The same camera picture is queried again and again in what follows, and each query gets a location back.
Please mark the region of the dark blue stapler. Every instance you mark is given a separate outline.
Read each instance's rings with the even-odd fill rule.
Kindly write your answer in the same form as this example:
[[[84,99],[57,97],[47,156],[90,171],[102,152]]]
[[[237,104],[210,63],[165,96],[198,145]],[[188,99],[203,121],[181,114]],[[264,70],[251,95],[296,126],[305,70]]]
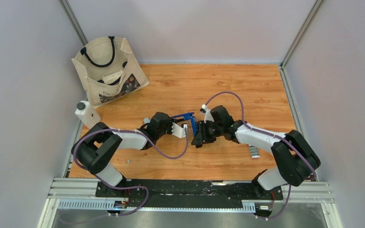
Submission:
[[[183,119],[180,119],[180,120],[177,120],[177,121],[178,122],[189,121],[190,124],[191,124],[193,136],[195,136],[195,130],[196,130],[197,120],[196,120],[196,117],[194,116],[194,112],[184,113],[184,115],[185,115],[185,119],[184,120]]]

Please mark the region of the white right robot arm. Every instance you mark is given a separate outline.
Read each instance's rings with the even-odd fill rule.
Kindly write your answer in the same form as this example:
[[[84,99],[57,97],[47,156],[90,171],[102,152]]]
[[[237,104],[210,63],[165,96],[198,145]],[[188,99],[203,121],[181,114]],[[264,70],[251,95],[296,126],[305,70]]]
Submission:
[[[252,193],[258,199],[266,198],[273,188],[281,185],[299,186],[321,165],[314,150],[296,130],[277,133],[242,120],[235,121],[222,105],[209,109],[204,104],[200,111],[204,120],[197,123],[192,141],[196,148],[223,136],[228,141],[255,146],[273,155],[276,167],[260,172],[252,180]]]

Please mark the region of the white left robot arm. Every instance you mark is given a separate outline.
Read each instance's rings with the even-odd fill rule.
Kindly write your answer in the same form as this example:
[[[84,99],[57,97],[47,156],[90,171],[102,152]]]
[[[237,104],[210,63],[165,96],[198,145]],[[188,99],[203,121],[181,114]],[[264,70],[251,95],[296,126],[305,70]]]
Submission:
[[[187,124],[178,124],[178,120],[157,112],[147,123],[135,130],[110,128],[103,122],[96,123],[72,147],[71,153],[77,166],[96,176],[115,197],[121,197],[126,191],[124,176],[111,164],[111,159],[118,149],[147,150],[154,148],[163,157],[170,155],[155,145],[164,135],[188,139]]]

